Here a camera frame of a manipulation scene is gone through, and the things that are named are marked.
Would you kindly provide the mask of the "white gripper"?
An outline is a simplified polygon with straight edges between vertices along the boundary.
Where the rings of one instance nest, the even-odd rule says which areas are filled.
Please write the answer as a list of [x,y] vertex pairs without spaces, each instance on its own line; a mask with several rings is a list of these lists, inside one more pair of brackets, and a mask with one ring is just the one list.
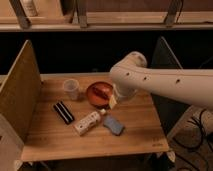
[[122,88],[121,86],[114,84],[113,85],[113,95],[109,99],[109,107],[113,109],[117,102],[127,101],[130,100],[135,96],[137,91],[131,88]]

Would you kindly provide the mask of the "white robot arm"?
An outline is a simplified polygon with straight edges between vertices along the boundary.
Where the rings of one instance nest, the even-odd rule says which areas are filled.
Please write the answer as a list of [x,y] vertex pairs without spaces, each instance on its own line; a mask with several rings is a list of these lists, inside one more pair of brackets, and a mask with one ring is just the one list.
[[117,101],[139,89],[196,107],[213,110],[213,69],[150,69],[143,54],[130,52],[111,69]]

